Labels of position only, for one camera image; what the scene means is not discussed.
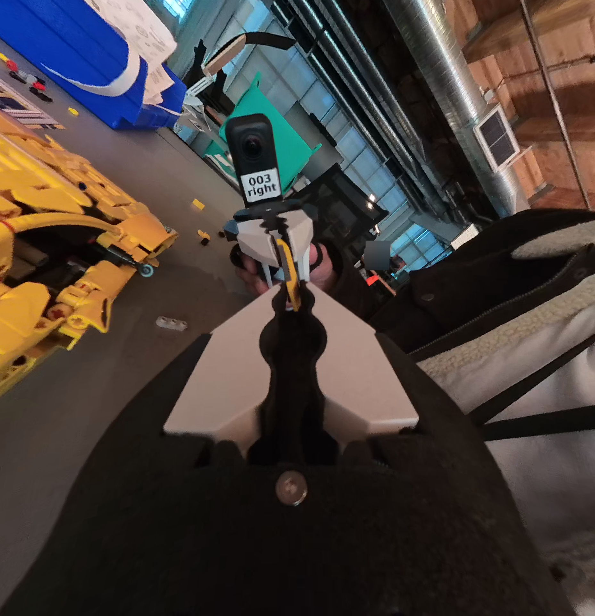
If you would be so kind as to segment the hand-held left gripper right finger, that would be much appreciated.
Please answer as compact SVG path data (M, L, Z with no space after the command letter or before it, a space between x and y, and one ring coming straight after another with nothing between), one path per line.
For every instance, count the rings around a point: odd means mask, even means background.
M304 462L332 464L353 441L416 427L414 405L373 327L313 283L301 286L299 444Z

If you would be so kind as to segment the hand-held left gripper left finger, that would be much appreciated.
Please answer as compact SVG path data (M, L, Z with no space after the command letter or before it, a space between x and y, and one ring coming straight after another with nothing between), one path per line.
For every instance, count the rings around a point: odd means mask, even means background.
M260 437L258 409L271 369L260 350L263 328L276 315L274 286L216 327L164 424L167 435L232 441L247 455Z

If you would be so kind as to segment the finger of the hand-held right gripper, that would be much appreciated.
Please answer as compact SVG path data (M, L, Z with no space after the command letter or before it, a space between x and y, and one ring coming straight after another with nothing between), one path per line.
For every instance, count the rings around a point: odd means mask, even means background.
M263 220L245 220L237 223L237 241L240 250L264 266L280 266L276 240L263 223Z
M310 244L313 221L310 217L285 217L286 236L300 281L310 281Z

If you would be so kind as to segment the yellow and black brick assembly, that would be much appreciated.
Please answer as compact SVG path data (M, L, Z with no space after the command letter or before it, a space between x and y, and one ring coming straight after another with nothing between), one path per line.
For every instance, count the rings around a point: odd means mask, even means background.
M284 273L288 299L292 310L297 312L301 308L301 292L299 276L293 261L293 254L289 245L280 238L276 239L276 248Z

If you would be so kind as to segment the yellow toy brick car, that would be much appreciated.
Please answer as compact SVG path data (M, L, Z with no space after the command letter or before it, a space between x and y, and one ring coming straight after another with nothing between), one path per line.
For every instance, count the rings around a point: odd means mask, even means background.
M0 397L90 329L178 233L86 159L0 111Z

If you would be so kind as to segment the person's right forearm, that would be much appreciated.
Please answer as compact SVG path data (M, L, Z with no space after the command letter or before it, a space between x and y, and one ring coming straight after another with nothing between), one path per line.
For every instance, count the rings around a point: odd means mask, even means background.
M326 250L324 265L331 266L326 293L377 331L399 328L401 322L416 321L419 314L407 293L381 301L343 254L331 243L322 242Z

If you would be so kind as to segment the grey desk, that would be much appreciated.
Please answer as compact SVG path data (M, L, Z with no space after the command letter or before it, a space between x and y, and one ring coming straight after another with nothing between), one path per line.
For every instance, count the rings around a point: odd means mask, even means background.
M47 79L49 135L178 232L149 279L114 304L109 332L87 332L0 398L0 606L42 549L79 471L124 406L201 334L250 299L217 236L239 194L170 129L114 131ZM79 111L78 117L68 108ZM191 206L201 201L202 211ZM202 246L197 231L210 235ZM156 326L183 320L184 332Z

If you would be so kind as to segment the person's right hand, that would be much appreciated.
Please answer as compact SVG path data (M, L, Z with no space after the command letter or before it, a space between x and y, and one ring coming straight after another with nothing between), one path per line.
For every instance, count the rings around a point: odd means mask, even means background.
M236 274L246 285L254 297L264 295L269 287L257 273L257 263L249 256L241 256L241 267L237 267ZM319 243L310 244L310 281L320 290L329 293L337 282L337 274L333 269L332 260L326 247Z

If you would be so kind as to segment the green booklet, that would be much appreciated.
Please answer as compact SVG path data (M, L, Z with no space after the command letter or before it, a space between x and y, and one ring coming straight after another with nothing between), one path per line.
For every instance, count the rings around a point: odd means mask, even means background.
M223 156L219 154L205 155L203 160L219 173L225 181L227 181L234 188L239 189L239 182L232 164Z

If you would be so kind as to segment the curved wood and black lamp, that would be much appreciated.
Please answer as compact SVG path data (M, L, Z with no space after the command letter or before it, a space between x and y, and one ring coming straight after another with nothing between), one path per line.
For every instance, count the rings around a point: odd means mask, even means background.
M238 56L248 45L260 45L274 49L288 50L296 43L296 40L287 36L274 35L266 32L247 32L235 36L224 44L208 61L203 62L205 53L204 44L200 44L195 49L195 58L190 72L186 76L186 81L190 84L186 89L183 107L198 107L202 103L202 94L211 84L215 83L216 76L225 65L229 64Z

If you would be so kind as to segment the white patterned paper bag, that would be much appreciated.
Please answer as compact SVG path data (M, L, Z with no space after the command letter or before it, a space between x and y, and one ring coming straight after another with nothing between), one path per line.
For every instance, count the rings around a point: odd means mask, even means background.
M148 67L143 103L163 104L163 92L173 86L164 63L177 47L169 29L144 1L86 1L120 33Z

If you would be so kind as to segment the white shirt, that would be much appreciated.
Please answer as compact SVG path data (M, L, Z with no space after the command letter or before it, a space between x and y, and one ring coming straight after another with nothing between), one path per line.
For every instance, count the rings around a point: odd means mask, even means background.
M417 361L481 427L577 615L595 615L595 289Z

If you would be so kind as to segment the white air vent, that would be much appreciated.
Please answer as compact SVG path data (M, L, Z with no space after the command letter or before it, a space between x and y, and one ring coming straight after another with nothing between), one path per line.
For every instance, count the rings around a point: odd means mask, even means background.
M491 106L473 134L493 173L505 171L520 155L520 145L501 104Z

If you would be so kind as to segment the pile of small bricks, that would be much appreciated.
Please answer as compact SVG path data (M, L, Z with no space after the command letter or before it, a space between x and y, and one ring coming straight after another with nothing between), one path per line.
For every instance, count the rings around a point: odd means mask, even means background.
M34 96L43 102L52 103L54 101L53 98L47 96L45 80L23 71L14 60L8 58L5 54L1 53L1 51L0 60L7 68L9 76L12 79L26 85Z

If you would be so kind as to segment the small printed leaflet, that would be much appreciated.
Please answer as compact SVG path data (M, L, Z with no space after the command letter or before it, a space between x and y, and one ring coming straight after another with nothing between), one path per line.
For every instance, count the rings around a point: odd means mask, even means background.
M47 112L30 102L1 79L0 111L29 129L65 128Z

